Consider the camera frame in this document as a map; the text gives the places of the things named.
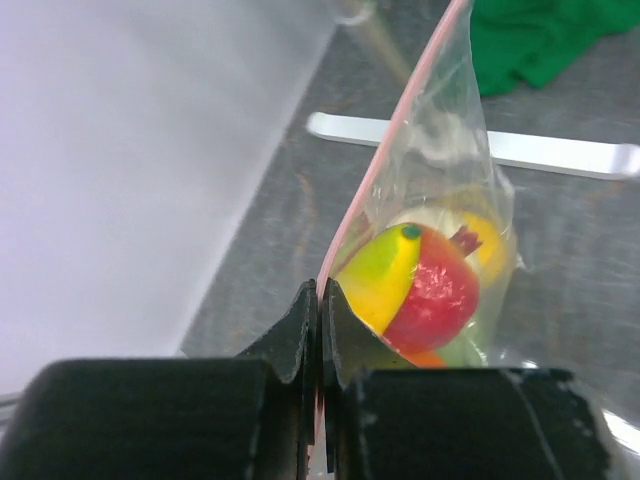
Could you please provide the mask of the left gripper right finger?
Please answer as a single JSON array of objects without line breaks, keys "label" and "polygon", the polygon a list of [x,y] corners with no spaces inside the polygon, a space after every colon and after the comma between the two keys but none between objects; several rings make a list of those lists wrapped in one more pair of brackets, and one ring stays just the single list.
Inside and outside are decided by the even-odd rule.
[{"label": "left gripper right finger", "polygon": [[326,465],[338,479],[610,479],[603,416],[563,369],[418,369],[329,281],[321,307]]}]

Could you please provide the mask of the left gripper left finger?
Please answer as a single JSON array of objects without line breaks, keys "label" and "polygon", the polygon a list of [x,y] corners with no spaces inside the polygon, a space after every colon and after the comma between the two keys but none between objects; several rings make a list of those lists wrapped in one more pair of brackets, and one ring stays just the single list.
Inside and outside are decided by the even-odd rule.
[{"label": "left gripper left finger", "polygon": [[313,281],[226,358],[74,359],[27,386],[5,479],[302,479],[315,436]]}]

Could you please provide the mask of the orange fruit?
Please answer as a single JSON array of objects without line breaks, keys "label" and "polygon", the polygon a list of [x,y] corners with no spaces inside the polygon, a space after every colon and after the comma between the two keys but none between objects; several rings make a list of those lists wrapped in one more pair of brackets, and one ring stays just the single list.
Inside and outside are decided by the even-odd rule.
[{"label": "orange fruit", "polygon": [[442,358],[434,351],[408,353],[405,355],[405,359],[415,367],[422,369],[437,369],[447,367]]}]

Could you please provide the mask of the red apple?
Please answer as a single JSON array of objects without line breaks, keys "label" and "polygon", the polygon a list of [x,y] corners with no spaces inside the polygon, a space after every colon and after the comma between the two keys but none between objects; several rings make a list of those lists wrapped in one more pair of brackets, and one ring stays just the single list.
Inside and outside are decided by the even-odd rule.
[{"label": "red apple", "polygon": [[479,280],[466,257],[482,242],[465,227],[450,238],[424,229],[409,292],[383,338],[403,355],[445,346],[479,303]]}]

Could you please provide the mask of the single yellow banana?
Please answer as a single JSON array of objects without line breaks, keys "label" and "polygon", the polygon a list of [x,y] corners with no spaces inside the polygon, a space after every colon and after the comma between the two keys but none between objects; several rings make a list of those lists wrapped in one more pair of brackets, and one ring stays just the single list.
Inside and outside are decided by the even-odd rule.
[{"label": "single yellow banana", "polygon": [[367,242],[337,273],[353,313],[381,335],[413,283],[423,229],[413,223],[392,226]]}]

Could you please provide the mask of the clear dotted zip bag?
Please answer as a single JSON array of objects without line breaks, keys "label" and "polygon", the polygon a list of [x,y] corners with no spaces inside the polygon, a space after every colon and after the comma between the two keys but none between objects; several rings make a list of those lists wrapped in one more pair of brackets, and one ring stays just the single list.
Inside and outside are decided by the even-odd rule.
[{"label": "clear dotted zip bag", "polygon": [[[462,95],[454,89],[462,82],[458,68],[452,68],[449,76],[452,85],[444,86],[434,99],[428,99],[425,93],[432,84],[426,80],[403,116],[407,122],[393,131],[387,142],[374,146],[373,159],[326,254],[318,277],[318,289],[323,300],[326,284],[329,281],[337,283],[335,276],[351,257],[392,226],[413,223],[423,230],[436,230],[450,238],[459,228],[468,229],[461,218],[462,212],[482,216],[500,232],[507,247],[507,266],[494,283],[483,286],[467,259],[469,255],[466,257],[479,280],[477,309],[454,339],[443,347],[427,351],[436,352],[446,368],[485,367],[489,363],[498,318],[516,263],[514,192],[487,150],[458,162],[448,160],[436,166],[409,147],[410,128],[425,125],[429,114],[439,107],[455,108],[468,120],[483,120],[485,126],[483,112],[475,113],[465,106]],[[383,338],[384,333],[375,334],[356,318],[390,350],[415,367]]]}]

